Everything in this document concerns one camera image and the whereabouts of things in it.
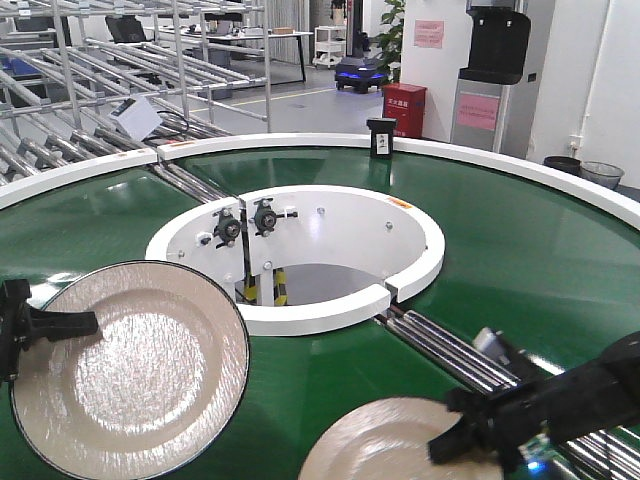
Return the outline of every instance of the white cart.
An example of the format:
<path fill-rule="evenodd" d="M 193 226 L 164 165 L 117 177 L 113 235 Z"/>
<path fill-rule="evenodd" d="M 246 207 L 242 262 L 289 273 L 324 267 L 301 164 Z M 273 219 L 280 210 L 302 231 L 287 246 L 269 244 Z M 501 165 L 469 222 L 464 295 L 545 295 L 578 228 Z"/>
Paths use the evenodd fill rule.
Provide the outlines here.
<path fill-rule="evenodd" d="M 315 29 L 315 56 L 313 64 L 324 65 L 328 68 L 333 67 L 340 59 L 345 56 L 346 51 L 347 27 L 339 26 L 320 26 Z"/>

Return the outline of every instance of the pink sign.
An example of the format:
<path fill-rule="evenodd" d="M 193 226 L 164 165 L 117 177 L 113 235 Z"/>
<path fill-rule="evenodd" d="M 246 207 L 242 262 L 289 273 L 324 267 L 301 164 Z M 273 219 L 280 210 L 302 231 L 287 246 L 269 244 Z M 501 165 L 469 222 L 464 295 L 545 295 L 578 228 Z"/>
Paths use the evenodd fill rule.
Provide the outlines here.
<path fill-rule="evenodd" d="M 416 20 L 413 45 L 422 48 L 442 48 L 444 22 Z"/>
<path fill-rule="evenodd" d="M 460 94 L 456 123 L 467 127 L 495 130 L 500 97 Z"/>

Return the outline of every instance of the green leaves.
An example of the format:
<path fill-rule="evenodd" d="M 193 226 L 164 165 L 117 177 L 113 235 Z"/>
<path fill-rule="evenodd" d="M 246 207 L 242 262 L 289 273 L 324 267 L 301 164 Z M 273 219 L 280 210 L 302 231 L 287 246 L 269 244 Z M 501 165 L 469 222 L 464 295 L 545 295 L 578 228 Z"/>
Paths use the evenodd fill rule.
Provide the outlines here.
<path fill-rule="evenodd" d="M 381 17 L 380 23 L 389 25 L 389 29 L 378 37 L 378 44 L 382 50 L 379 70 L 389 76 L 390 82 L 398 82 L 400 81 L 405 0 L 385 0 L 385 3 L 391 5 L 391 10 L 383 13 Z"/>

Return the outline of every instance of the plate rim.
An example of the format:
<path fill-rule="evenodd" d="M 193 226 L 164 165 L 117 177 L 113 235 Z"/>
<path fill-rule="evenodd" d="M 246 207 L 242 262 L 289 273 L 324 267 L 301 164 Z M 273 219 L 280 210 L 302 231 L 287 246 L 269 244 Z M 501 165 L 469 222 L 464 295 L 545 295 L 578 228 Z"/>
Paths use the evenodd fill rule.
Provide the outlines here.
<path fill-rule="evenodd" d="M 432 403 L 437 403 L 440 405 L 445 405 L 444 402 L 442 402 L 441 400 L 435 399 L 433 397 L 430 396 L 420 396 L 420 395 L 394 395 L 394 396 L 390 396 L 390 397 L 382 397 L 382 398 L 376 398 L 374 400 L 365 402 L 355 408 L 352 408 L 351 410 L 349 410 L 348 412 L 346 412 L 345 414 L 343 414 L 342 416 L 340 416 L 339 418 L 337 418 L 336 420 L 334 420 L 331 425 L 329 425 L 327 428 L 325 428 L 322 433 L 316 438 L 315 442 L 313 443 L 313 445 L 311 446 L 311 448 L 309 449 L 309 451 L 307 452 L 307 454 L 304 457 L 304 460 L 302 461 L 302 463 L 300 464 L 300 467 L 298 469 L 298 476 L 296 477 L 296 480 L 305 480 L 302 477 L 302 473 L 304 470 L 304 467 L 307 463 L 307 460 L 309 459 L 309 457 L 311 456 L 311 453 L 313 452 L 313 450 L 315 449 L 316 445 L 320 442 L 320 440 L 334 427 L 334 425 L 336 425 L 338 422 L 342 421 L 346 416 L 350 415 L 351 413 L 355 412 L 356 410 L 359 410 L 360 408 L 366 407 L 368 405 L 372 405 L 375 404 L 377 402 L 383 401 L 383 400 L 426 400 Z M 500 469 L 500 465 L 496 464 L 496 467 L 500 470 L 499 472 L 499 479 L 500 480 L 505 480 L 504 477 L 504 473 L 502 472 L 502 470 Z"/>
<path fill-rule="evenodd" d="M 52 304 L 54 302 L 54 300 L 56 300 L 59 296 L 63 295 L 68 289 L 70 289 L 72 286 L 74 286 L 76 283 L 85 280 L 88 277 L 91 277 L 93 275 L 96 275 L 98 273 L 104 272 L 106 270 L 110 270 L 112 268 L 120 268 L 120 267 L 125 267 L 127 265 L 141 265 L 141 264 L 159 264 L 159 265 L 163 265 L 163 266 L 170 266 L 170 267 L 177 267 L 180 268 L 182 270 L 186 270 L 191 272 L 192 274 L 197 275 L 198 277 L 200 277 L 201 279 L 205 280 L 206 282 L 208 282 L 210 285 L 214 286 L 220 293 L 222 293 L 222 295 L 224 296 L 224 298 L 226 298 L 232 305 L 233 310 L 235 311 L 235 313 L 238 315 L 238 318 L 240 318 L 240 325 L 242 327 L 242 335 L 244 337 L 244 345 L 245 345 L 245 350 L 246 350 L 246 364 L 245 364 L 245 368 L 244 368 L 244 382 L 242 384 L 242 388 L 240 390 L 240 395 L 238 396 L 238 400 L 235 403 L 235 405 L 233 406 L 231 415 L 229 416 L 229 418 L 227 418 L 226 422 L 224 423 L 224 425 L 222 426 L 222 428 L 216 432 L 215 435 L 213 435 L 211 437 L 211 439 L 206 442 L 201 449 L 199 449 L 197 452 L 195 452 L 193 455 L 191 455 L 189 458 L 186 458 L 185 460 L 181 461 L 180 463 L 176 464 L 175 466 L 170 467 L 169 469 L 163 470 L 161 472 L 158 473 L 153 473 L 151 475 L 147 475 L 144 477 L 135 477 L 131 478 L 131 480 L 149 480 L 152 478 L 157 478 L 159 476 L 162 475 L 167 475 L 169 473 L 175 472 L 176 470 L 179 470 L 180 468 L 184 467 L 185 465 L 188 465 L 189 463 L 193 462 L 196 458 L 198 458 L 200 455 L 202 455 L 209 447 L 211 447 L 215 440 L 217 438 L 220 437 L 220 435 L 222 435 L 222 433 L 229 427 L 229 424 L 231 423 L 231 421 L 233 420 L 233 418 L 236 416 L 236 414 L 238 413 L 238 409 L 240 408 L 240 405 L 242 404 L 245 394 L 247 392 L 247 385 L 249 383 L 249 372 L 250 372 L 250 365 L 251 365 L 251 341 L 250 341 L 250 336 L 249 336 L 249 332 L 247 330 L 247 324 L 244 320 L 244 317 L 242 316 L 242 314 L 240 313 L 240 310 L 238 309 L 238 306 L 236 304 L 236 302 L 234 302 L 231 297 L 229 296 L 229 294 L 220 286 L 218 285 L 214 280 L 212 280 L 211 278 L 207 277 L 206 275 L 204 275 L 202 272 L 199 272 L 198 270 L 195 270 L 191 267 L 188 267 L 186 265 L 181 265 L 179 263 L 175 263 L 175 262 L 171 262 L 171 261 L 164 261 L 164 260 L 126 260 L 123 262 L 117 262 L 117 263 L 113 263 L 110 265 L 106 265 L 103 267 L 100 267 L 96 270 L 93 270 L 91 272 L 88 272 L 80 277 L 78 277 L 77 279 L 75 279 L 74 281 L 70 282 L 68 285 L 64 286 L 62 289 L 60 289 L 58 292 L 56 292 L 49 300 L 47 300 L 47 302 L 42 306 L 42 310 L 46 310 L 50 304 Z M 8 394 L 9 394 L 9 399 L 10 399 L 10 410 L 11 410 L 11 417 L 13 418 L 13 422 L 16 425 L 18 431 L 20 432 L 20 436 L 22 437 L 22 439 L 27 443 L 27 445 L 29 446 L 29 448 L 31 449 L 31 451 L 33 453 L 36 454 L 36 456 L 42 460 L 48 467 L 52 468 L 53 470 L 57 471 L 57 472 L 61 472 L 71 478 L 75 478 L 78 480 L 101 480 L 99 477 L 86 477 L 86 476 L 80 476 L 78 474 L 75 474 L 73 472 L 70 472 L 58 465 L 56 465 L 53 461 L 51 461 L 49 458 L 47 458 L 37 447 L 36 445 L 34 445 L 34 443 L 32 442 L 32 440 L 29 438 L 29 436 L 26 434 L 25 429 L 22 425 L 22 422 L 20 421 L 20 418 L 17 415 L 17 406 L 16 406 L 16 398 L 14 395 L 14 384 L 15 381 L 9 382 L 9 388 L 8 388 Z"/>

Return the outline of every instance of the white plate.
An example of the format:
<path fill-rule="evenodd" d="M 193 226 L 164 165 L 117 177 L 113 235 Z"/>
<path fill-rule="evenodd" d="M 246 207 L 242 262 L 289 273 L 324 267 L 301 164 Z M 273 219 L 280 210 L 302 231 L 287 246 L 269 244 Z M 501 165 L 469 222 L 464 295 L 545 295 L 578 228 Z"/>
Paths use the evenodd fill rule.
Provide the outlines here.
<path fill-rule="evenodd" d="M 458 421 L 444 405 L 422 398 L 387 398 L 359 407 L 316 442 L 299 480 L 500 480 L 502 470 L 478 452 L 432 464 L 427 442 Z"/>
<path fill-rule="evenodd" d="M 95 311 L 101 334 L 20 355 L 14 415 L 31 447 L 87 479 L 151 478 L 195 458 L 244 392 L 249 349 L 231 299 L 174 264 L 131 262 L 79 279 L 47 306 Z"/>

